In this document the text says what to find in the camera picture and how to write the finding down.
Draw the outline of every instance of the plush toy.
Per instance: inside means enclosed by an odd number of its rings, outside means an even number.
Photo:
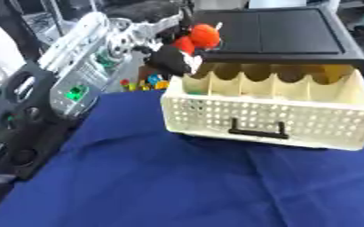
[[[220,35],[215,27],[198,24],[192,27],[189,35],[179,37],[173,45],[192,56],[196,48],[214,49],[219,43]]]

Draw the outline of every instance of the white sleeve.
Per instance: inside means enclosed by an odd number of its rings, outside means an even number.
[[[8,74],[13,74],[25,64],[18,46],[10,36],[0,28],[0,67]]]

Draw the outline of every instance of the blue fabric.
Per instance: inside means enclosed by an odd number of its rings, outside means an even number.
[[[283,226],[246,144],[167,132],[161,95],[104,96],[0,227]]]
[[[364,150],[268,145],[249,156],[288,227],[364,227]]]
[[[160,96],[104,96],[0,205],[0,227],[364,227],[364,151],[172,134]]]

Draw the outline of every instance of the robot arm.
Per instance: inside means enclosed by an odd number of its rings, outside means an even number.
[[[155,22],[85,15],[39,60],[0,86],[0,174],[29,179],[67,139],[108,86],[122,78],[132,52],[156,52],[157,34],[182,14]]]

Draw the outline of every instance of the storage drawer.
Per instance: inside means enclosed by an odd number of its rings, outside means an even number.
[[[232,75],[228,79],[221,79],[214,65],[199,79],[171,79],[162,96],[167,130],[278,145],[364,147],[364,79],[359,70],[336,77],[342,69],[334,67],[328,82],[322,82],[312,66],[301,66],[308,73],[301,78],[288,74],[292,81],[286,82],[278,66],[269,66],[265,78],[264,66],[231,65],[238,70],[226,70]]]

